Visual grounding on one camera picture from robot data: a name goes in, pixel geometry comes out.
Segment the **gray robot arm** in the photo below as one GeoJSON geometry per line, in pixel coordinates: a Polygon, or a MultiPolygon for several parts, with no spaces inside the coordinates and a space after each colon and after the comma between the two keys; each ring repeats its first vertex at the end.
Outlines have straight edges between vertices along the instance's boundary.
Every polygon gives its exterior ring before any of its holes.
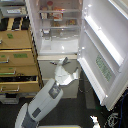
{"type": "Polygon", "coordinates": [[[62,98],[63,91],[60,86],[68,85],[74,79],[78,79],[78,69],[73,74],[69,74],[63,68],[66,63],[67,58],[60,60],[55,70],[55,80],[50,79],[29,105],[23,105],[15,128],[36,128],[38,122],[56,107],[62,98]]]}

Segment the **open refrigerator door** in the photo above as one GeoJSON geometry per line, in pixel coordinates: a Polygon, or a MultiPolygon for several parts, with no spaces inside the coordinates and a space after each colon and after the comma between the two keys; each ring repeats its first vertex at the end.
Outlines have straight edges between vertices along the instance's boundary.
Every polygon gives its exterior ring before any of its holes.
{"type": "Polygon", "coordinates": [[[128,22],[109,1],[84,0],[78,61],[111,110],[128,86],[128,22]]]}

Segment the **refrigerator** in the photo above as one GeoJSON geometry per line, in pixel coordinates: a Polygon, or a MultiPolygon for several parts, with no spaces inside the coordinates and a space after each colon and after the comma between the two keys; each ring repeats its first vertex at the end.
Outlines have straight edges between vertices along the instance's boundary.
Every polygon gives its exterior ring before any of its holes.
{"type": "Polygon", "coordinates": [[[38,61],[77,56],[100,104],[113,109],[128,87],[127,0],[26,0],[26,7],[38,61]]]}

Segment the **refrigerator shelf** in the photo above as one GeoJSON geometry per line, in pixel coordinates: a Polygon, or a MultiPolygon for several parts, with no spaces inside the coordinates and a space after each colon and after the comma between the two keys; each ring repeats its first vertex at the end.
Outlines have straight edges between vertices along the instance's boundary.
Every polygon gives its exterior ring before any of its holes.
{"type": "Polygon", "coordinates": [[[60,27],[41,27],[42,29],[55,29],[55,30],[64,30],[64,29],[69,29],[69,30],[75,30],[75,29],[80,29],[79,25],[71,25],[71,26],[60,26],[60,27]]]}
{"type": "Polygon", "coordinates": [[[116,63],[121,66],[121,64],[124,61],[124,58],[121,56],[121,54],[116,50],[116,48],[113,46],[113,44],[110,42],[110,40],[106,37],[106,35],[102,32],[101,28],[97,26],[97,24],[93,21],[93,19],[90,16],[85,16],[85,20],[90,25],[90,27],[93,29],[97,37],[101,40],[103,45],[106,47],[108,52],[111,54],[113,59],[116,61],[116,63]]]}
{"type": "MultiPolygon", "coordinates": [[[[80,18],[77,18],[77,17],[63,17],[63,18],[62,18],[62,21],[63,21],[63,20],[70,20],[70,19],[71,19],[71,20],[72,20],[72,19],[75,19],[75,20],[78,19],[78,20],[80,20],[80,18]]],[[[50,20],[50,21],[54,21],[54,18],[51,17],[51,18],[42,19],[42,20],[46,20],[46,21],[47,21],[47,20],[48,20],[48,21],[49,21],[49,20],[50,20]]]]}
{"type": "Polygon", "coordinates": [[[38,13],[71,13],[71,12],[81,12],[79,9],[63,9],[62,11],[59,10],[39,10],[38,13]]]}

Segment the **cabinet drawer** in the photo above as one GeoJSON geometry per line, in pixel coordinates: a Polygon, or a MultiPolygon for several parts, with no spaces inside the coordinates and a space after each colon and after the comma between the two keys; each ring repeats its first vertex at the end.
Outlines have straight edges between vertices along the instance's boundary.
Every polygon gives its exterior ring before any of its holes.
{"type": "Polygon", "coordinates": [[[25,93],[38,92],[39,90],[38,78],[25,82],[0,82],[0,93],[25,93]]]}
{"type": "Polygon", "coordinates": [[[38,75],[36,65],[18,67],[0,67],[0,77],[35,76],[38,75]]]}
{"type": "Polygon", "coordinates": [[[0,67],[32,64],[34,64],[34,59],[31,49],[0,51],[0,67]]]}
{"type": "Polygon", "coordinates": [[[1,31],[0,49],[31,48],[28,31],[1,31]]]}

